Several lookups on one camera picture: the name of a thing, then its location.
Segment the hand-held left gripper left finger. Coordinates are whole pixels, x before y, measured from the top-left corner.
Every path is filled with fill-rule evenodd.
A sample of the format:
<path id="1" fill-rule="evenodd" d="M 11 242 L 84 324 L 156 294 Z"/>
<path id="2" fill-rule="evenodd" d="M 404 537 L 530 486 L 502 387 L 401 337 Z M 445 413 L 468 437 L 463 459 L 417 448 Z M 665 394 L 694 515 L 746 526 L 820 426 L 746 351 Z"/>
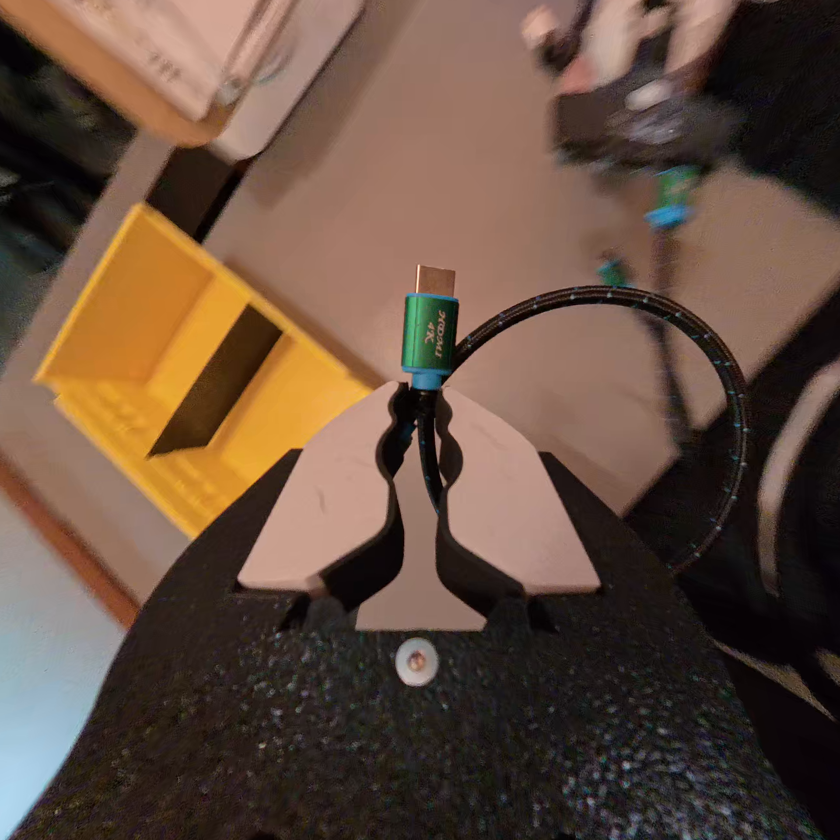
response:
<path id="1" fill-rule="evenodd" d="M 387 382 L 305 444 L 238 573 L 244 595 L 331 597 L 351 613 L 394 581 L 405 396 L 404 383 Z"/>

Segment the black bin divider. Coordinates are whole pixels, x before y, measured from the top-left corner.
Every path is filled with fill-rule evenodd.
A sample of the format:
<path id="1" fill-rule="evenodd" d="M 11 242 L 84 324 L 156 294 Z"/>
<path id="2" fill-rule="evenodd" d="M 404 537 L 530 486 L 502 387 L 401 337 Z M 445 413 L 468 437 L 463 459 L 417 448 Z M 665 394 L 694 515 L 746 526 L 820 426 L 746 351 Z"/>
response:
<path id="1" fill-rule="evenodd" d="M 191 382 L 146 458 L 208 446 L 282 334 L 257 308 L 246 305 Z"/>

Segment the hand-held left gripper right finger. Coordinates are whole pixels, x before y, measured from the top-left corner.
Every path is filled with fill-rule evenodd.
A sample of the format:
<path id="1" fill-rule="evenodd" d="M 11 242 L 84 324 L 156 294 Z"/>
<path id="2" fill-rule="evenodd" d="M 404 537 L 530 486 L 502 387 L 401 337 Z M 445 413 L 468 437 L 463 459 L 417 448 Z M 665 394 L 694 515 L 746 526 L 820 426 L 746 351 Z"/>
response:
<path id="1" fill-rule="evenodd" d="M 602 586 L 544 458 L 513 426 L 454 389 L 435 421 L 444 487 L 436 571 L 460 601 L 489 616 L 507 599 L 588 595 Z"/>

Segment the white cardboard box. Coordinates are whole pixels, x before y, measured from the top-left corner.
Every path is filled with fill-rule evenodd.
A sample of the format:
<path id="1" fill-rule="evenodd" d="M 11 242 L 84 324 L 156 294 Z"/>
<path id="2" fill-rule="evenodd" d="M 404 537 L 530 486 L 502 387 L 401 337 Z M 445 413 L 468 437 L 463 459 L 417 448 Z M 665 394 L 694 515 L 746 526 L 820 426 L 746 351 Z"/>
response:
<path id="1" fill-rule="evenodd" d="M 294 1 L 54 1 L 81 31 L 191 121 L 235 103 L 268 59 Z"/>

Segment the black white-rimmed object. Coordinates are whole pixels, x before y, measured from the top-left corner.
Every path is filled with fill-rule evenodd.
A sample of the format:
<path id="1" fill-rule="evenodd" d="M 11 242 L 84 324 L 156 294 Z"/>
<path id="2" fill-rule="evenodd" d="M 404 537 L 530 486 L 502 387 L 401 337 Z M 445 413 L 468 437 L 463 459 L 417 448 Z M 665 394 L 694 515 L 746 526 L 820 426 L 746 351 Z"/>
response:
<path id="1" fill-rule="evenodd" d="M 759 576 L 789 645 L 791 664 L 781 684 L 838 724 L 838 654 L 814 644 L 806 622 L 785 596 L 782 575 L 784 503 L 796 468 L 828 410 L 838 402 L 839 360 L 818 369 L 804 384 L 764 460 L 756 498 Z"/>

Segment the yellow plastic bin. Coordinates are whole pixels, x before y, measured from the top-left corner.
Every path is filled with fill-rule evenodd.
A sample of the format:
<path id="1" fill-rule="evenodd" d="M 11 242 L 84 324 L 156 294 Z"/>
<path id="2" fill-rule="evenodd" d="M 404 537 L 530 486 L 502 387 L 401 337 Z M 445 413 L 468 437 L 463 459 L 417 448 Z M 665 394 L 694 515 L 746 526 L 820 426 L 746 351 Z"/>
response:
<path id="1" fill-rule="evenodd" d="M 254 380 L 208 446 L 147 459 L 249 304 L 283 332 Z M 372 392 L 369 380 L 145 204 L 124 218 L 34 380 L 190 538 Z"/>

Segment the black braided cable green plugs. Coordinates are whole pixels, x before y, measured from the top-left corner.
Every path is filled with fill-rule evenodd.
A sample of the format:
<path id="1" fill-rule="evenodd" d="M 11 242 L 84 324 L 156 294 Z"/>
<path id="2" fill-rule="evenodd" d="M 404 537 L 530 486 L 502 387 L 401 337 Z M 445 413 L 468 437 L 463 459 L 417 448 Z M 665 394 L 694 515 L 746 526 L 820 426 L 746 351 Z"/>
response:
<path id="1" fill-rule="evenodd" d="M 690 220 L 700 169 L 692 165 L 672 166 L 654 177 L 654 205 L 645 214 L 653 236 L 651 258 L 652 289 L 660 297 L 671 297 L 679 263 L 679 230 Z M 686 395 L 676 369 L 676 353 L 661 319 L 645 312 L 639 315 L 656 353 L 659 380 L 665 398 L 665 420 L 672 444 L 681 455 L 690 454 L 697 436 L 690 419 Z"/>
<path id="2" fill-rule="evenodd" d="M 677 302 L 650 290 L 630 287 L 567 287 L 545 292 L 499 312 L 456 341 L 459 300 L 455 284 L 442 290 L 426 289 L 423 267 L 418 267 L 414 292 L 406 295 L 402 334 L 402 371 L 411 377 L 407 419 L 397 421 L 397 430 L 408 444 L 417 432 L 417 446 L 424 483 L 434 513 L 440 516 L 445 484 L 436 446 L 438 393 L 458 368 L 508 329 L 545 312 L 583 306 L 612 306 L 631 309 L 653 317 L 682 332 L 706 356 L 714 368 L 726 397 L 732 449 L 726 475 L 721 482 L 717 505 L 709 527 L 697 541 L 689 543 L 668 561 L 672 575 L 683 574 L 698 562 L 721 536 L 736 503 L 748 466 L 751 419 L 747 382 L 729 347 L 705 321 Z"/>

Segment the person's right hand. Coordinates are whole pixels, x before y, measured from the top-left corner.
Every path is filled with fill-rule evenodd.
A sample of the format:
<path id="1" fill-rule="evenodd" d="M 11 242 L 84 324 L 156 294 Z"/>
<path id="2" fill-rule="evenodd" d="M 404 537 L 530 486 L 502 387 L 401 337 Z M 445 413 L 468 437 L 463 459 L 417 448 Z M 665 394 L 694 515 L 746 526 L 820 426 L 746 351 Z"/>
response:
<path id="1" fill-rule="evenodd" d="M 555 91 L 567 97 L 593 91 L 599 86 L 600 67 L 596 59 L 585 53 L 579 53 L 563 69 L 556 80 Z"/>

